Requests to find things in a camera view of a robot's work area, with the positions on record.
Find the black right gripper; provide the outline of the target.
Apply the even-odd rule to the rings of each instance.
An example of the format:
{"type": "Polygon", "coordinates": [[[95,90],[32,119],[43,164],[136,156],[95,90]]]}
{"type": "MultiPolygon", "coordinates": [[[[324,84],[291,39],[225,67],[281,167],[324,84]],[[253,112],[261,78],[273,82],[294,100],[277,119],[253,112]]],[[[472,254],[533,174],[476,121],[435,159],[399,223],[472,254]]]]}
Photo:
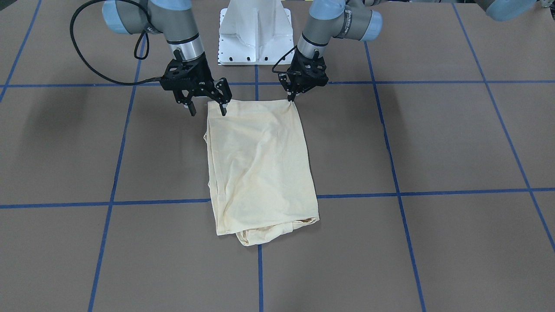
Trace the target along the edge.
{"type": "Polygon", "coordinates": [[[222,116],[227,115],[227,105],[232,93],[226,78],[215,81],[212,77],[208,61],[200,56],[189,61],[173,59],[160,79],[165,91],[173,91],[175,99],[196,116],[196,107],[192,97],[209,97],[219,105],[222,116]]]}

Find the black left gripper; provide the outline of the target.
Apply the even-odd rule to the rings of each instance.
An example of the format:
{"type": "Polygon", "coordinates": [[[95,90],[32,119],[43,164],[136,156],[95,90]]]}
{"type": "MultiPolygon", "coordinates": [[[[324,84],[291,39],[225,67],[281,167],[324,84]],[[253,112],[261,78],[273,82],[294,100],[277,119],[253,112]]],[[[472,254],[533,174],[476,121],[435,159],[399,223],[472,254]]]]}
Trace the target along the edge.
{"type": "Polygon", "coordinates": [[[291,52],[294,55],[290,67],[286,71],[279,71],[279,82],[287,93],[288,101],[294,101],[298,94],[307,93],[314,87],[323,87],[329,81],[325,61],[318,49],[315,49],[312,57],[305,57],[298,48],[291,48],[279,62],[285,60],[291,52]]]}

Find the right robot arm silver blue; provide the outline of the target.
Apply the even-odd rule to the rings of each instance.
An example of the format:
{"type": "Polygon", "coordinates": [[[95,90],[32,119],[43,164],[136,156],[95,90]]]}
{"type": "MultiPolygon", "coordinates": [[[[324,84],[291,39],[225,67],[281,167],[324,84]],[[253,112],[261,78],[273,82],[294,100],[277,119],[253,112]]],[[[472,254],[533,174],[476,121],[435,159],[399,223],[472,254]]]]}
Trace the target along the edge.
{"type": "Polygon", "coordinates": [[[225,78],[212,77],[190,0],[107,0],[102,14],[115,33],[163,34],[173,58],[159,79],[161,87],[191,115],[196,114],[193,97],[209,97],[226,115],[232,93],[225,78]]]}

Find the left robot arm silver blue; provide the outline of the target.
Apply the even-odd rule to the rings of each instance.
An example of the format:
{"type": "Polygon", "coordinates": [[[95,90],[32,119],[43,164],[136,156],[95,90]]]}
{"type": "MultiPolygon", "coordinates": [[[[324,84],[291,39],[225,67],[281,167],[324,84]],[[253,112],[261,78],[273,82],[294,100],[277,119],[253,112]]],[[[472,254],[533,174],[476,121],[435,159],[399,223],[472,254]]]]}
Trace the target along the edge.
{"type": "Polygon", "coordinates": [[[290,49],[293,59],[285,71],[275,68],[287,100],[294,101],[315,87],[325,86],[329,79],[323,58],[333,38],[362,42],[375,40],[383,26],[383,17],[371,6],[378,0],[314,0],[297,44],[290,49]]]}

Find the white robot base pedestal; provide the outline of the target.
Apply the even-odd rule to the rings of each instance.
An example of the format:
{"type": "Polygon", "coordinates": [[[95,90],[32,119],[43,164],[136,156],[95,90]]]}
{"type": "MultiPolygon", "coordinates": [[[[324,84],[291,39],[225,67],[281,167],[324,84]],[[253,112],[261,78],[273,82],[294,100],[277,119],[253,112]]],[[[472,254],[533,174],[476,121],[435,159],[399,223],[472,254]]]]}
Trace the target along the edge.
{"type": "Polygon", "coordinates": [[[289,65],[291,12],[281,0],[231,0],[219,14],[220,65],[289,65]]]}

